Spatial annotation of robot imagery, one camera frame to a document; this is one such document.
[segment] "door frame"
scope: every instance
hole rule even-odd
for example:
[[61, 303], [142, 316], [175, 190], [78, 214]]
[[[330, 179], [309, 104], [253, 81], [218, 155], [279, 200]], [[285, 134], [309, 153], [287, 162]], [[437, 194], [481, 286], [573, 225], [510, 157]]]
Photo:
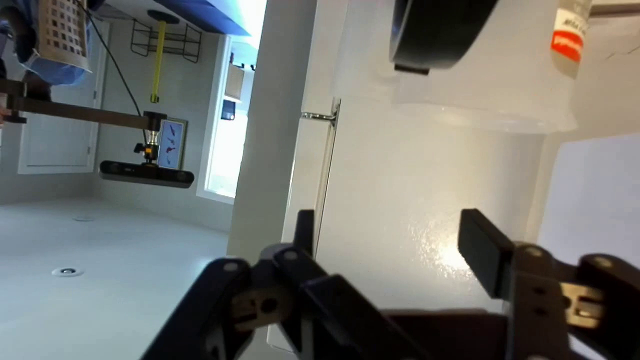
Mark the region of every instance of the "door frame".
[[[111, 31], [111, 24], [108, 21], [103, 21], [94, 18], [95, 24], [100, 30], [102, 38], [105, 44], [109, 44], [109, 33]], [[102, 95], [104, 93], [104, 76], [106, 73], [107, 65], [107, 52], [102, 46], [99, 46], [98, 57], [98, 69], [96, 70], [95, 81], [95, 99], [93, 100], [93, 107], [95, 109], [102, 108]], [[20, 136], [20, 153], [18, 155], [18, 174], [31, 175], [31, 174], [79, 174], [93, 172], [95, 167], [95, 156], [98, 143], [98, 128], [99, 124], [94, 122], [91, 124], [91, 132], [89, 134], [89, 151], [87, 154], [87, 165], [83, 167], [75, 166], [29, 166], [27, 164], [27, 157], [23, 156], [27, 152], [27, 146], [29, 143], [29, 127], [27, 125], [22, 127], [22, 134]]]

